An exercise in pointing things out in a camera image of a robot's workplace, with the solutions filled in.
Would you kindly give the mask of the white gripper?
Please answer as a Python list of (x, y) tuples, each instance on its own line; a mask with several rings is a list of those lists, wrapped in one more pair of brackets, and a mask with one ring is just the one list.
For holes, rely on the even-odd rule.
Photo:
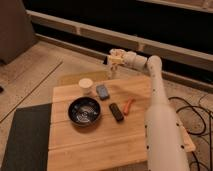
[[(131, 51), (125, 52), (123, 54), (123, 64), (125, 66), (131, 67), (133, 65), (134, 58), (135, 58), (134, 52), (131, 52)], [(117, 77), (117, 70), (118, 70), (117, 64), (112, 64), (110, 66), (110, 69), (109, 69), (109, 78), (110, 79), (115, 79)]]

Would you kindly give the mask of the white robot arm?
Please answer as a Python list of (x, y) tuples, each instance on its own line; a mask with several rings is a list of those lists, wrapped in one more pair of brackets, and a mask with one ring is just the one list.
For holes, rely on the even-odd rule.
[(110, 65), (146, 70), (150, 75), (151, 103), (145, 114), (148, 170), (190, 171), (181, 125), (165, 92), (161, 58), (146, 59), (132, 51), (112, 49), (107, 60)]

